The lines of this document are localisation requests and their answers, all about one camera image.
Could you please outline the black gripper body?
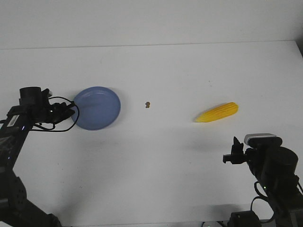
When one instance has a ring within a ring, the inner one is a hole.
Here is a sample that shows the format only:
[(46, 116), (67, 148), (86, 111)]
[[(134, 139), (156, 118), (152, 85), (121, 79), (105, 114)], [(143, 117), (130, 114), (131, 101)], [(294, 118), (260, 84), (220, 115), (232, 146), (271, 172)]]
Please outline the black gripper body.
[(48, 103), (46, 105), (46, 123), (60, 123), (71, 117), (71, 109), (65, 103)]
[(233, 165), (239, 165), (248, 161), (248, 156), (243, 152), (243, 144), (236, 145), (233, 144), (231, 148), (231, 153), (228, 155), (223, 155), (223, 162), (232, 163)]

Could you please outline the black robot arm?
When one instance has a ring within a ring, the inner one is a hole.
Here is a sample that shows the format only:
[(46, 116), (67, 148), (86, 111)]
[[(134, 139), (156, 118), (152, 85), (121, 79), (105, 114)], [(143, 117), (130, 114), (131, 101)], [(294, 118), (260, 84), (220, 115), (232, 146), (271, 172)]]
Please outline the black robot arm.
[(54, 214), (47, 214), (27, 198), (26, 188), (14, 173), (14, 165), (30, 131), (56, 132), (56, 124), (79, 110), (64, 99), (51, 104), (49, 89), (24, 87), (19, 104), (11, 107), (0, 128), (0, 220), (12, 227), (60, 227)]
[(248, 134), (244, 144), (234, 137), (231, 153), (223, 156), (223, 162), (233, 165), (247, 163), (255, 176), (254, 188), (257, 199), (264, 200), (273, 211), (269, 221), (278, 227), (303, 225), (303, 189), (295, 174), (298, 156), (282, 146), (276, 135)]

